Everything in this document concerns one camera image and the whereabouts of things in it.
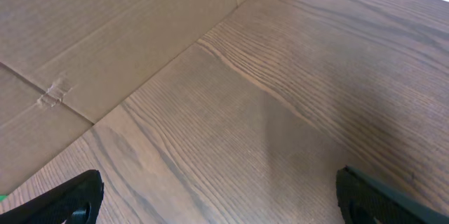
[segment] brown wood tabletop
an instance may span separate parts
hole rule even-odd
[[[449,214],[448,66],[443,1],[247,0],[0,211],[99,169],[99,223],[342,223],[349,164]]]

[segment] black object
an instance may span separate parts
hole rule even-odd
[[[89,170],[0,215],[8,224],[94,224],[103,200],[99,171]]]
[[[346,224],[440,224],[449,218],[352,167],[337,172],[338,206]]]

